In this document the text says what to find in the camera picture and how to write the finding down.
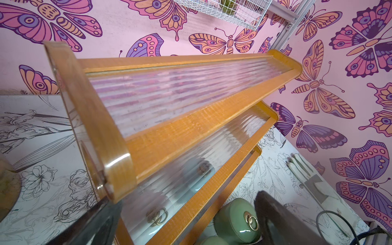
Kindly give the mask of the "small green tea canister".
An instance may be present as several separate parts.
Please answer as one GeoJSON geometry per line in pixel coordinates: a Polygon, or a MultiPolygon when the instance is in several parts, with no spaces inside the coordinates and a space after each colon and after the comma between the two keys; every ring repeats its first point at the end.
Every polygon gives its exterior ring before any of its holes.
{"type": "Polygon", "coordinates": [[[261,238],[255,208],[237,198],[223,206],[213,219],[215,231],[230,245],[253,244],[261,238]]]}

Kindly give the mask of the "blue canister bottom shelf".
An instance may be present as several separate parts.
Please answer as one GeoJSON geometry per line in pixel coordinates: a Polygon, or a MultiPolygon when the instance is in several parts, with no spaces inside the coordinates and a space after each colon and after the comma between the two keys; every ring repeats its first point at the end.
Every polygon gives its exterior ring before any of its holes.
{"type": "Polygon", "coordinates": [[[180,178],[180,188],[173,195],[176,204],[185,204],[216,173],[205,158],[191,158],[186,163],[185,176],[180,178]]]}

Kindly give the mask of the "wooden three-tier shelf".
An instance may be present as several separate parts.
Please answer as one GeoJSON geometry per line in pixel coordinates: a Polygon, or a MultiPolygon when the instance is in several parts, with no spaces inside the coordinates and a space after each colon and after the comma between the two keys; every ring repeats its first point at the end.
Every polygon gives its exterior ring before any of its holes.
{"type": "MultiPolygon", "coordinates": [[[[45,50],[99,201],[162,192],[165,224],[145,245],[192,245],[261,155],[278,121],[264,98],[297,78],[302,65],[265,54],[78,59],[45,50]],[[173,198],[191,158],[216,173],[185,204],[173,198]]],[[[135,245],[119,218],[113,242],[135,245]]]]}

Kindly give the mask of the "white canister bottom shelf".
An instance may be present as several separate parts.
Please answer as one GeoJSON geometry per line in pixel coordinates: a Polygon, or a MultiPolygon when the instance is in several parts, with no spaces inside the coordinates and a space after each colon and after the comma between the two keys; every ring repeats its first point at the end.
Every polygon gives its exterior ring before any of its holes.
{"type": "Polygon", "coordinates": [[[162,192],[133,192],[123,199],[121,218],[136,245],[146,244],[165,224],[170,204],[162,192]]]}

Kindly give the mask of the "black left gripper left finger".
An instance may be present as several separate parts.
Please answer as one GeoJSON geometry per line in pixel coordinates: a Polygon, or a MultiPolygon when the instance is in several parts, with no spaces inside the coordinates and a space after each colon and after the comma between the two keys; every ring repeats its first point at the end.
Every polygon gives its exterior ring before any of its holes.
{"type": "Polygon", "coordinates": [[[107,197],[101,199],[71,226],[48,242],[49,245],[111,245],[122,211],[107,197]]]}

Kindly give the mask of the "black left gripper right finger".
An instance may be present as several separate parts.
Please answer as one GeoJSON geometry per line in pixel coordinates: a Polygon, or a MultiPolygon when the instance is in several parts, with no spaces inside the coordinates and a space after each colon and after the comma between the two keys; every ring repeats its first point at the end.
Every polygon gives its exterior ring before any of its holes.
{"type": "Polygon", "coordinates": [[[254,207],[261,229],[257,245],[328,244],[267,192],[258,192],[254,207]]]}

